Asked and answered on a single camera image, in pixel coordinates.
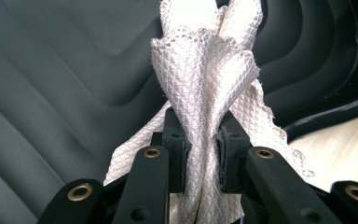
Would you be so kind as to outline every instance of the black plastic bracket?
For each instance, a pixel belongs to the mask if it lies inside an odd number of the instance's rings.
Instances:
[[[168,178],[167,149],[151,146],[139,150],[112,223],[168,223]]]
[[[296,173],[281,154],[266,147],[252,147],[241,163],[240,180],[243,185],[242,197],[261,199],[268,212],[268,218],[255,217],[244,204],[245,214],[255,223],[341,223],[313,189]],[[254,189],[246,181],[253,182]]]
[[[122,177],[116,179],[104,187],[106,215],[103,220],[112,220],[115,216],[118,204],[120,203],[121,195],[123,194],[123,190],[127,183],[128,176],[129,174],[123,175]]]
[[[358,223],[358,183],[339,181],[333,184],[324,203],[336,214],[342,223]]]
[[[38,223],[103,223],[103,185],[93,179],[78,179],[65,185],[48,204]]]
[[[241,193],[238,168],[240,158],[245,158],[251,147],[251,141],[230,111],[222,119],[216,140],[220,149],[221,190],[224,193]]]
[[[161,145],[170,151],[170,193],[185,192],[187,155],[191,144],[172,108],[165,113]]]

